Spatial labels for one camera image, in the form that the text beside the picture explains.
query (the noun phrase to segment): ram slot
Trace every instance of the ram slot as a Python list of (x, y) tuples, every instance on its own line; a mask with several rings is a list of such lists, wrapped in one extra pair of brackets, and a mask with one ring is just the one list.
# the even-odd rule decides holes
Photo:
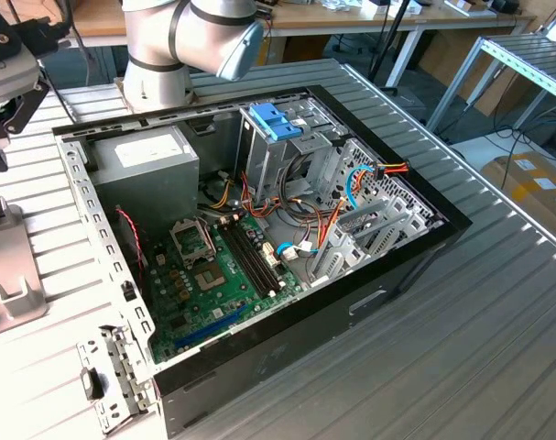
[(220, 232), (237, 263), (247, 278), (253, 282), (259, 295), (266, 298), (271, 291), (278, 292), (280, 287), (276, 276), (257, 253), (245, 232), (238, 225), (222, 226)]

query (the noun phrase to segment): slotted metal surface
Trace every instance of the slotted metal surface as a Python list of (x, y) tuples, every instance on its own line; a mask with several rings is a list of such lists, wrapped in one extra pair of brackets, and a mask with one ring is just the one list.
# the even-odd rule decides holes
[[(237, 83), (205, 74), (194, 82), (209, 98), (323, 85), (474, 224), (407, 294), (182, 439), (556, 438), (556, 240), (333, 60), (258, 68)], [(111, 86), (65, 95), (82, 119), (125, 113)], [(0, 335), (2, 439), (101, 438), (75, 343), (116, 322), (116, 311), (49, 133), (67, 122), (49, 97), (0, 175), (0, 194), (26, 212), (50, 306)], [(165, 438), (161, 426), (149, 415), (114, 438)]]
[(556, 96), (556, 44), (542, 35), (485, 39), (481, 49)]

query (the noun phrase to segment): gray robot arm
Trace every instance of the gray robot arm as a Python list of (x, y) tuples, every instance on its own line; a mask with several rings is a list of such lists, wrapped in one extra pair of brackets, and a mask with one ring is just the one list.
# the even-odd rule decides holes
[(253, 0), (125, 0), (124, 92), (137, 112), (189, 104), (187, 65), (239, 80), (256, 60), (263, 27)]
[[(8, 25), (0, 15), (0, 172), (7, 170), (7, 135), (25, 127), (48, 92), (37, 59), (67, 37), (71, 9), (64, 5), (66, 19), (57, 25), (44, 18)], [(263, 39), (253, 0), (124, 0), (123, 10), (130, 59), (124, 93), (136, 112), (189, 104), (187, 65), (240, 79)]]

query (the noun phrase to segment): workbench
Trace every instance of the workbench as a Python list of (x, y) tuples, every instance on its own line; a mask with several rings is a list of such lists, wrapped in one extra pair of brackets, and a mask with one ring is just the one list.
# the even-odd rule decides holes
[(468, 103), (474, 103), (475, 99), (485, 92), (486, 87), (496, 77), (497, 69), (502, 65), (542, 89), (514, 124), (515, 129), (526, 122), (547, 94), (556, 96), (556, 43), (542, 34), (479, 37), (429, 119), (426, 127), (430, 131), (436, 130), (444, 118), (452, 100), (482, 52), (490, 55), (493, 61), (469, 96)]
[[(204, 100), (320, 84), (473, 220), (416, 285), (181, 439), (556, 439), (556, 238), (372, 84), (334, 60), (193, 76)], [(112, 85), (64, 91), (83, 120), (124, 115)], [(7, 150), (0, 195), (21, 206), (49, 302), (0, 334), (0, 439), (102, 438), (77, 341), (118, 324), (50, 130), (49, 96)], [(112, 438), (164, 438), (155, 414)]]
[[(425, 30), (513, 28), (511, 33), (517, 35), (534, 18), (527, 13), (520, 16), (498, 14), (495, 17), (468, 17), (446, 6), (443, 0), (434, 0), (434, 4), (424, 7), (420, 15), (403, 18), (398, 30), (408, 31), (408, 36), (386, 86), (398, 85)], [(84, 0), (74, 12), (74, 20), (85, 44), (89, 46), (126, 44), (125, 19), (118, 0)], [(389, 30), (392, 21), (393, 17), (390, 16), (386, 30)], [(268, 63), (281, 62), (287, 37), (380, 32), (383, 24), (383, 16), (366, 16), (359, 7), (352, 7), (348, 12), (333, 12), (318, 2), (313, 5), (280, 3), (273, 9)]]

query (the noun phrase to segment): green motherboard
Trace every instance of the green motherboard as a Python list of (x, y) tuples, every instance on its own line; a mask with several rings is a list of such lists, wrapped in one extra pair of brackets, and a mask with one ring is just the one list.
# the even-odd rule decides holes
[[(148, 267), (144, 285), (149, 289), (148, 309), (156, 324), (156, 333), (150, 339), (156, 363), (173, 358), (301, 291), (298, 279), (288, 268), (279, 261), (272, 264), (266, 260), (263, 248), (269, 244), (254, 218), (247, 216), (230, 227), (207, 227), (202, 223), (200, 226), (213, 243), (216, 251), (213, 257), (209, 254), (193, 265), (186, 265), (182, 258), (187, 251), (205, 248), (198, 243), (200, 234), (196, 227), (186, 229), (185, 235), (176, 235), (176, 239), (168, 234), (145, 251)], [(257, 277), (260, 272), (267, 274), (269, 287), (264, 287), (267, 284)]]

